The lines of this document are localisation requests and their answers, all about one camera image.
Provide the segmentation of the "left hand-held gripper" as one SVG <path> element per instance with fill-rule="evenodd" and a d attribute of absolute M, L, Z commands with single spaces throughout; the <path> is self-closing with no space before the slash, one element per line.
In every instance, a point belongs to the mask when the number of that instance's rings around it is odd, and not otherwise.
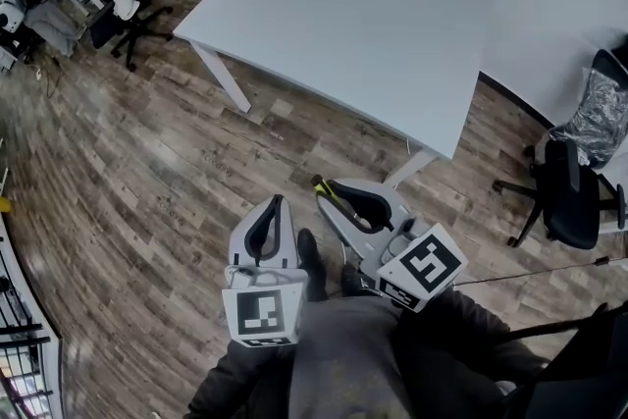
<path fill-rule="evenodd" d="M 298 266 L 290 207 L 282 195 L 264 200 L 236 225 L 229 259 L 222 297 L 232 340 L 249 348 L 297 343 L 309 278 L 301 269 L 277 269 Z M 270 268 L 255 267 L 260 264 Z"/>

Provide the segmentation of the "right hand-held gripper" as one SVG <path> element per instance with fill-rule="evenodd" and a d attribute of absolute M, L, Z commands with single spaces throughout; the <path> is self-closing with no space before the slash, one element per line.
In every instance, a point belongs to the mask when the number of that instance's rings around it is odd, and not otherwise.
<path fill-rule="evenodd" d="M 406 202 L 390 185 L 335 179 L 328 187 L 335 196 L 318 191 L 319 209 L 340 240 L 363 258 L 359 270 L 378 293 L 418 313 L 465 269 L 467 258 L 445 228 L 406 220 Z"/>

